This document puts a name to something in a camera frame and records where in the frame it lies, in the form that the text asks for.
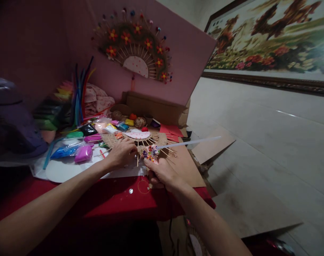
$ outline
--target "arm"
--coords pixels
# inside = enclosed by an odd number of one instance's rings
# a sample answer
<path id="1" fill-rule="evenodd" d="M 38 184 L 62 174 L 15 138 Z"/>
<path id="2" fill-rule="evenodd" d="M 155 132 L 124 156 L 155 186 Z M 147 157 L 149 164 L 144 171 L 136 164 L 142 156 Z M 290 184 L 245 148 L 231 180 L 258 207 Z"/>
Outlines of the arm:
<path id="1" fill-rule="evenodd" d="M 133 141 L 119 141 L 105 159 L 1 220 L 0 255 L 28 254 L 53 230 L 85 191 L 105 174 L 131 161 L 136 151 Z"/>
<path id="2" fill-rule="evenodd" d="M 156 175 L 151 182 L 161 181 L 174 194 L 211 255 L 251 256 L 245 244 L 220 215 L 181 179 L 165 159 L 159 159 L 158 165 L 147 160 L 144 162 Z"/>

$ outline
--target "flower painting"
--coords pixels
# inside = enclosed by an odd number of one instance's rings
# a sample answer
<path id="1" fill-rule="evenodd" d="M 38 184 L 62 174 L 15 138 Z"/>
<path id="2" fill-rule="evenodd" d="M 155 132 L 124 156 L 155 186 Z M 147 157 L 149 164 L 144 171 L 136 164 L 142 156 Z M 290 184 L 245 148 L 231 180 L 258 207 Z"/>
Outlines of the flower painting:
<path id="1" fill-rule="evenodd" d="M 205 73 L 324 82 L 324 0 L 249 0 L 214 15 Z"/>

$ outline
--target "hand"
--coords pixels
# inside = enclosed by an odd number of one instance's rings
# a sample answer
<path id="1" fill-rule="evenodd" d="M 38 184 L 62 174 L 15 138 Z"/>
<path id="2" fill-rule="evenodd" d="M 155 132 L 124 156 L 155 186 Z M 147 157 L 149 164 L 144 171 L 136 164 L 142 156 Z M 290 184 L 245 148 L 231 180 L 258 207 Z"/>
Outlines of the hand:
<path id="1" fill-rule="evenodd" d="M 164 158 L 158 160 L 159 164 L 155 164 L 146 158 L 144 163 L 149 168 L 149 177 L 152 184 L 162 182 L 169 191 L 177 188 L 177 186 L 185 183 L 182 178 L 174 171 L 170 164 Z"/>
<path id="2" fill-rule="evenodd" d="M 101 160 L 102 164 L 106 165 L 108 172 L 124 167 L 126 164 L 134 159 L 137 154 L 137 147 L 133 140 L 125 138 L 119 140 L 118 143 L 112 148 L 108 156 Z"/>

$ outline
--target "red paper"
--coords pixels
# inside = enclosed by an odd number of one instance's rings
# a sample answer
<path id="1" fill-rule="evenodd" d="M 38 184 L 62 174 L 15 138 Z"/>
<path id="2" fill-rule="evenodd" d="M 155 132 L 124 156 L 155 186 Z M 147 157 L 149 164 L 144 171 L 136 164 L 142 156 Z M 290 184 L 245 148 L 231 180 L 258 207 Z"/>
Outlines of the red paper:
<path id="1" fill-rule="evenodd" d="M 171 133 L 173 135 L 179 136 L 183 138 L 183 134 L 177 126 L 167 126 L 165 124 L 161 124 L 161 128 L 159 130 L 161 133 Z"/>
<path id="2" fill-rule="evenodd" d="M 180 142 L 180 141 L 179 141 L 179 137 L 176 136 L 176 135 L 173 135 L 173 134 L 167 134 L 166 137 L 168 138 L 168 140 L 172 140 L 172 141 L 175 141 L 175 142 Z"/>

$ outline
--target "picture frame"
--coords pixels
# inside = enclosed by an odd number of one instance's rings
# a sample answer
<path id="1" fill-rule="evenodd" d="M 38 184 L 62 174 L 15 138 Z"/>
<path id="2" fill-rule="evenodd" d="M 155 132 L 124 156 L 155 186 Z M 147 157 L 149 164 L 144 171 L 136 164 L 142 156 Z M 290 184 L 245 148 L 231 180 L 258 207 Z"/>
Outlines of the picture frame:
<path id="1" fill-rule="evenodd" d="M 205 32 L 202 77 L 324 96 L 324 0 L 235 0 Z"/>

